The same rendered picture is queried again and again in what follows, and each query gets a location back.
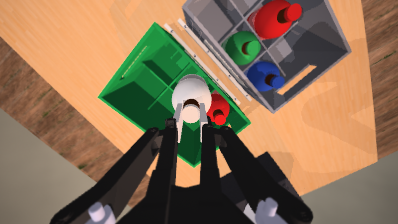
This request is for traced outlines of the blue bottle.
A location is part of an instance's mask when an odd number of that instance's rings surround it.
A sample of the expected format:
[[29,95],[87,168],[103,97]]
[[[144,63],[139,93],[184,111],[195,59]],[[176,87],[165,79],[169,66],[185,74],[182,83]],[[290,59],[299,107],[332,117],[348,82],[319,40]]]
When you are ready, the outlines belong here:
[[285,82],[284,78],[280,76],[277,66],[265,61],[257,60],[244,74],[257,90],[261,92],[269,91],[273,88],[279,89]]

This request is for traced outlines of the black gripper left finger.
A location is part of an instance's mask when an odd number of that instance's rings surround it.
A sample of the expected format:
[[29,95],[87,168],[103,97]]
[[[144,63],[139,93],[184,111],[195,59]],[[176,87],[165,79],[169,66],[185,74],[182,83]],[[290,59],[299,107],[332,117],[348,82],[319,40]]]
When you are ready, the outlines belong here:
[[182,109],[183,103],[178,103],[174,116],[165,120],[165,129],[149,128],[92,188],[58,211],[49,224],[115,224],[158,153],[136,224],[167,224],[171,185],[176,185]]

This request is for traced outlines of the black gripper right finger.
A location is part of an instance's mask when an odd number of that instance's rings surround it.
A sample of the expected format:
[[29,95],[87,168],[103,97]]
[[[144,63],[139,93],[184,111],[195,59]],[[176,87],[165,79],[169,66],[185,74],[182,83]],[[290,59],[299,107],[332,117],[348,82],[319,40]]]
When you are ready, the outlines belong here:
[[229,126],[214,128],[205,103],[199,107],[202,145],[197,224],[226,224],[216,146],[257,224],[311,224],[310,208],[271,177]]

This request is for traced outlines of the red bottle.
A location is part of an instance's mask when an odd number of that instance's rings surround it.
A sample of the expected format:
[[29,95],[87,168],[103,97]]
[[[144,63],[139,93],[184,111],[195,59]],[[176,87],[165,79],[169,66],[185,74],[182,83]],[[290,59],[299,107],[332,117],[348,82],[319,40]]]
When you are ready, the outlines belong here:
[[285,0],[273,0],[253,12],[247,21],[259,38],[266,40],[284,34],[301,12],[302,8],[297,3],[291,5]]
[[210,109],[206,113],[210,116],[211,121],[215,122],[217,125],[223,125],[226,121],[226,117],[229,114],[229,103],[215,90],[211,94],[212,102]]

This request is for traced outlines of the grey divided bottle crate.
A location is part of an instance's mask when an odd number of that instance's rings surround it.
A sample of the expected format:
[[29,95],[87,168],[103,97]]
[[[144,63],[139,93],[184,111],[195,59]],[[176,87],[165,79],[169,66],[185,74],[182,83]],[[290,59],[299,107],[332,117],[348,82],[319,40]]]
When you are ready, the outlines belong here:
[[[257,102],[281,96],[277,92],[310,65],[317,66],[285,93],[308,80],[329,59],[344,36],[329,0],[285,0],[291,5],[299,4],[302,8],[301,16],[292,21],[290,28],[281,36],[261,40],[247,19],[270,1],[272,0],[187,0],[182,5],[186,25]],[[237,22],[239,23],[234,28],[233,25]],[[239,31],[253,33],[261,45],[255,59],[246,65],[236,65],[221,47],[230,35]],[[259,91],[262,95],[258,92],[244,75],[257,60],[277,66],[280,76],[285,79],[281,88]]]

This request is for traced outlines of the green plastic crate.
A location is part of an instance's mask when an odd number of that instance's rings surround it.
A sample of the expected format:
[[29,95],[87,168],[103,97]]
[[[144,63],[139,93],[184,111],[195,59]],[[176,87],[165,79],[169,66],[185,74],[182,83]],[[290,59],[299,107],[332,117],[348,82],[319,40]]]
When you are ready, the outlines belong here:
[[[220,129],[221,126],[230,124],[233,128],[242,113],[241,109],[215,80],[219,88],[211,82],[212,77],[209,73],[170,35],[154,22],[97,98],[143,132],[151,127],[163,130],[165,120],[174,116],[175,113],[172,94],[176,85],[183,76],[197,74],[206,81],[211,94],[217,90],[229,103],[230,110],[226,122],[223,125],[217,125],[211,121],[212,125]],[[188,63],[186,69],[173,80]],[[160,97],[153,102],[159,94]],[[177,156],[187,157],[201,153],[201,145],[200,119],[195,123],[187,123],[183,120]]]

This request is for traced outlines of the green bottle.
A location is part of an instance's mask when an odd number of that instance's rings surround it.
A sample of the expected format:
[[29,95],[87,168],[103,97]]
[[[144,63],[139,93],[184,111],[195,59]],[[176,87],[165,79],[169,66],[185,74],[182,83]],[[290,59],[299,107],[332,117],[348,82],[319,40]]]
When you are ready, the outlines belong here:
[[[249,31],[230,35],[221,45],[237,65],[246,65],[259,53],[261,45],[257,37]],[[255,55],[255,56],[248,56]]]

